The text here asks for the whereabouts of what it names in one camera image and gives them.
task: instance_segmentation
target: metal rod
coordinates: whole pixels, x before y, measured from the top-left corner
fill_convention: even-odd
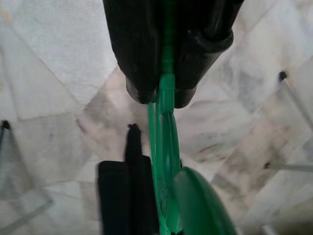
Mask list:
[[[313,165],[290,165],[290,164],[280,165],[268,162],[264,165],[264,169],[313,172]]]
[[[282,71],[279,73],[279,78],[280,78],[281,82],[284,82],[286,84],[287,91],[291,95],[293,102],[295,103],[295,105],[296,105],[297,109],[299,110],[300,114],[302,115],[303,119],[305,120],[305,122],[307,123],[307,125],[309,126],[311,131],[313,132],[313,121],[310,117],[310,114],[307,111],[307,109],[305,108],[304,103],[299,98],[297,91],[291,86],[291,83],[287,79],[287,74]]]

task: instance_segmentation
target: marble floor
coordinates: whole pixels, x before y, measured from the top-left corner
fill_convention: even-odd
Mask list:
[[[246,235],[311,228],[313,175],[265,170],[313,166],[313,3],[246,0],[235,41],[175,110],[185,166],[196,169]],[[127,124],[146,107],[128,95],[101,0],[0,0],[0,235],[101,233],[100,161],[123,160]]]

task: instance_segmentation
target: green plastic piece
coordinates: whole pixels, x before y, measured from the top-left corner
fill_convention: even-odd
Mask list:
[[[236,235],[214,189],[195,170],[184,167],[174,178],[172,192],[185,235]]]
[[[164,38],[156,103],[148,106],[153,183],[160,235],[235,235],[218,196],[198,173],[180,168],[174,117],[175,0],[163,0]]]

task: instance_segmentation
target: floor tile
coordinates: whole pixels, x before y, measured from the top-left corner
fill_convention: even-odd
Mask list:
[[[102,224],[101,221],[95,221],[95,220],[87,221],[88,230],[91,230],[91,231],[99,231],[101,224]]]
[[[77,181],[69,181],[63,184],[63,194],[76,198],[81,198],[79,183]]]
[[[35,185],[22,161],[13,130],[1,130],[0,200],[18,199]]]
[[[284,164],[292,143],[275,124],[257,122],[212,180],[235,224],[240,222],[255,196],[277,173],[264,170],[266,162]]]
[[[266,17],[266,13],[277,2],[277,0],[244,1],[236,20],[244,24],[245,32],[249,32],[263,17]]]
[[[46,190],[56,193],[63,193],[63,183],[56,183],[45,187]]]
[[[282,213],[278,220],[284,223],[290,222],[312,222],[313,217],[313,197],[309,200],[292,207],[291,209]]]
[[[288,211],[289,209],[292,209],[293,207],[306,202],[307,200],[312,198],[313,195],[313,185],[312,184],[306,184],[302,188],[297,187],[296,190],[292,192],[291,195],[289,195],[289,200],[284,204],[282,212]]]
[[[254,118],[207,77],[177,118],[180,151],[215,173],[249,131]]]
[[[86,220],[99,220],[99,207],[95,183],[80,182],[84,215]]]
[[[41,217],[29,222],[33,233],[65,233],[84,230],[86,223],[84,211],[79,199],[49,192],[53,205]]]
[[[308,25],[313,27],[313,5],[310,0],[296,0],[294,1],[298,11]]]
[[[88,161],[84,167],[78,172],[75,180],[78,182],[90,182],[94,183],[96,181],[96,171],[99,161]]]
[[[82,107],[116,67],[101,0],[26,1],[13,28]]]
[[[268,118],[279,125],[284,135],[295,145],[310,147],[312,131],[291,98],[287,85],[281,84],[279,90],[271,95],[258,110],[263,118]]]
[[[9,233],[9,235],[29,235],[31,234],[31,229],[27,225],[23,225],[13,232]]]
[[[100,158],[96,155],[96,154],[92,154],[91,158],[89,159],[89,161],[100,161]]]
[[[0,56],[0,120],[17,121],[17,113],[13,102],[12,92],[5,79],[3,59]]]
[[[12,89],[18,118],[29,119],[77,109],[54,74],[10,27],[1,22],[0,34],[2,69]]]
[[[7,201],[0,201],[0,231],[21,217]]]
[[[67,113],[15,123],[23,160],[38,185],[72,180],[90,158],[75,119]]]
[[[313,28],[305,24],[294,2],[280,0],[211,76],[226,82],[231,94],[253,113],[278,88],[280,71],[296,71],[312,57],[312,37]]]
[[[304,108],[309,113],[311,119],[313,119],[313,84],[312,84],[312,72],[313,72],[313,58],[308,60],[294,73],[288,74],[288,82],[292,89],[296,91],[297,96],[303,103]]]
[[[12,202],[16,210],[20,210],[23,216],[27,216],[40,207],[48,205],[50,198],[41,189],[33,189],[23,194],[17,201]]]
[[[0,21],[12,24],[15,13],[24,0],[2,0],[0,2]]]
[[[121,161],[127,125],[131,123],[139,125],[142,143],[147,143],[147,106],[130,98],[126,91],[125,77],[120,70],[115,70],[80,114],[78,125],[100,159]]]

